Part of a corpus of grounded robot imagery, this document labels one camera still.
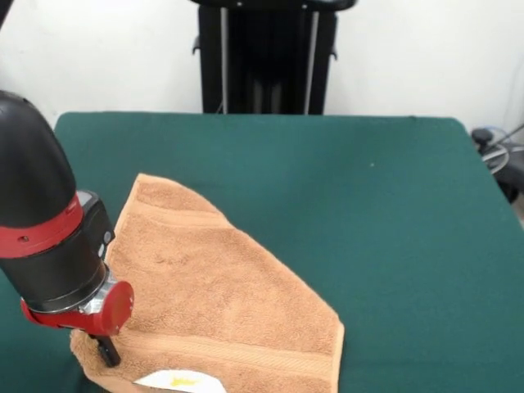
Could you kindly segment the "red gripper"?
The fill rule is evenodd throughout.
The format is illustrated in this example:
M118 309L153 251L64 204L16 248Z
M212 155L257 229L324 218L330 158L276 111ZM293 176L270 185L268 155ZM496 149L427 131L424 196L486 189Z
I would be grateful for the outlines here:
M31 310L20 301L23 315L33 323L50 328L79 329L97 342L106 366L118 366L120 355L110 337L120 332L133 311L134 293L126 281L105 282L87 304L65 312L46 314Z

